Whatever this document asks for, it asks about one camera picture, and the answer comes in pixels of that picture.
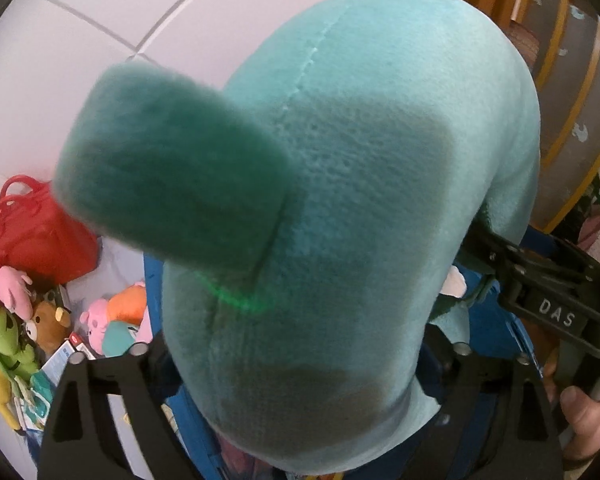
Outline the person right hand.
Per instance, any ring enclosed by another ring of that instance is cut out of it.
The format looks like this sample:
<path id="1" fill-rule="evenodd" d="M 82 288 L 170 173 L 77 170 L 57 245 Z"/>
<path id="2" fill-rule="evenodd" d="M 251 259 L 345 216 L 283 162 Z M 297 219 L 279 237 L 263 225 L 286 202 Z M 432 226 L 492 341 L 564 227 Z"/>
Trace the person right hand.
<path id="1" fill-rule="evenodd" d="M 558 392 L 553 378 L 556 368 L 557 351 L 553 351 L 543 367 L 543 385 L 550 403 L 559 402 L 573 431 L 562 457 L 572 462 L 588 462 L 600 450 L 600 400 L 592 399 L 576 386 Z"/>

